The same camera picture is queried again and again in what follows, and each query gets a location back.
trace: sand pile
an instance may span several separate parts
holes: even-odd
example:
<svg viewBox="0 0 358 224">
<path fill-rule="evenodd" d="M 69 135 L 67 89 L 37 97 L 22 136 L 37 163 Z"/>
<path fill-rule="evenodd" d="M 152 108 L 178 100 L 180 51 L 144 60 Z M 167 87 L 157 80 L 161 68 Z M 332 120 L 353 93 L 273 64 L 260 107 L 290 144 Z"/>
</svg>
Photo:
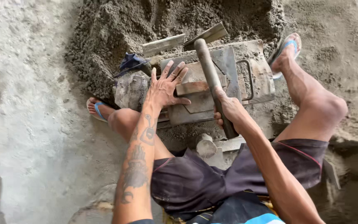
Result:
<svg viewBox="0 0 358 224">
<path fill-rule="evenodd" d="M 262 39 L 267 58 L 281 37 L 283 8 L 273 0 L 87 1 L 80 10 L 66 60 L 88 91 L 113 102 L 113 77 L 125 52 L 142 56 L 142 44 L 181 33 L 185 40 L 222 21 L 227 32 L 216 44 Z M 182 52 L 182 47 L 170 53 Z"/>
</svg>

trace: man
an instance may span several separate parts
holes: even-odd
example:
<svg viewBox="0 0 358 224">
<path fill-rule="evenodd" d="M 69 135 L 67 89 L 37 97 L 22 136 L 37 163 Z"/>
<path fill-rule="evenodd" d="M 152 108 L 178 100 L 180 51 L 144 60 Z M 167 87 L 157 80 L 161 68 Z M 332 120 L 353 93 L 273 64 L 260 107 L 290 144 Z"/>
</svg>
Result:
<svg viewBox="0 0 358 224">
<path fill-rule="evenodd" d="M 293 33 L 271 63 L 272 72 L 284 75 L 299 106 L 292 123 L 273 142 L 236 98 L 215 89 L 224 114 L 247 142 L 227 170 L 208 166 L 190 150 L 175 157 L 155 135 L 163 107 L 191 103 L 173 96 L 186 75 L 184 63 L 167 77 L 173 64 L 169 62 L 159 80 L 153 69 L 141 113 L 114 110 L 91 98 L 89 112 L 107 120 L 129 143 L 113 223 L 153 223 L 150 193 L 171 220 L 181 223 L 324 223 L 305 188 L 320 181 L 324 151 L 347 106 L 296 64 L 300 50 L 300 37 Z M 221 126 L 221 114 L 216 112 L 215 118 Z M 263 196 L 270 197 L 273 208 L 261 203 Z"/>
</svg>

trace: hand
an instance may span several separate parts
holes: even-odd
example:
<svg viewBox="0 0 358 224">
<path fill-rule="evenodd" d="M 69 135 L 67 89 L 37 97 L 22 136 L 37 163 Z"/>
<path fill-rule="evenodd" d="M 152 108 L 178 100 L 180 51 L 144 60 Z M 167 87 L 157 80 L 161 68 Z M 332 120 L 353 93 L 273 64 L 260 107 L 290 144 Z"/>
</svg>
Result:
<svg viewBox="0 0 358 224">
<path fill-rule="evenodd" d="M 171 60 L 162 71 L 158 80 L 156 76 L 156 68 L 153 68 L 152 70 L 152 81 L 149 91 L 147 92 L 146 101 L 152 102 L 160 109 L 174 104 L 191 104 L 191 101 L 187 98 L 177 98 L 173 96 L 173 91 L 175 90 L 176 85 L 182 83 L 182 80 L 189 69 L 183 69 L 185 63 L 181 62 L 175 70 L 173 70 L 171 75 L 167 77 L 172 65 L 173 61 Z"/>
<path fill-rule="evenodd" d="M 227 119 L 233 123 L 236 132 L 239 133 L 240 129 L 236 125 L 241 124 L 241 120 L 244 117 L 249 116 L 248 112 L 244 109 L 243 105 L 240 103 L 240 101 L 238 101 L 237 98 L 228 97 L 222 88 L 215 87 L 214 91 L 220 103 L 222 104 L 223 113 Z M 215 107 L 214 118 L 216 120 L 216 124 L 218 124 L 219 127 L 223 129 L 222 115 L 216 111 Z"/>
</svg>

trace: concrete floor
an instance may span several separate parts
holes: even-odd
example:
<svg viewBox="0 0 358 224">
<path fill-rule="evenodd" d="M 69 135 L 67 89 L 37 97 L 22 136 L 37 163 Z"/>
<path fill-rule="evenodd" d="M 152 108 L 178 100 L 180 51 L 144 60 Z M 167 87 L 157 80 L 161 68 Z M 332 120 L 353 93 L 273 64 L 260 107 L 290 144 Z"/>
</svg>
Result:
<svg viewBox="0 0 358 224">
<path fill-rule="evenodd" d="M 127 145 L 89 116 L 62 56 L 81 2 L 0 0 L 0 210 L 10 224 L 66 224 L 119 176 Z"/>
</svg>

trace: dark purple shorts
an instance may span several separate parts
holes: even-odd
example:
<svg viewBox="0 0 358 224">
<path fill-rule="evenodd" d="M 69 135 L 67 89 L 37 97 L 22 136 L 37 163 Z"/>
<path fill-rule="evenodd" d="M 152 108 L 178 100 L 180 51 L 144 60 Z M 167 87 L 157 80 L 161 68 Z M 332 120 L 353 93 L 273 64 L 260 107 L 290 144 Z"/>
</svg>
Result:
<svg viewBox="0 0 358 224">
<path fill-rule="evenodd" d="M 271 144 L 304 188 L 320 182 L 328 142 L 289 139 Z M 246 144 L 241 145 L 238 156 L 227 170 L 208 166 L 189 149 L 181 157 L 154 161 L 152 197 L 168 214 L 207 209 L 245 189 L 257 195 L 268 195 L 262 173 Z"/>
</svg>

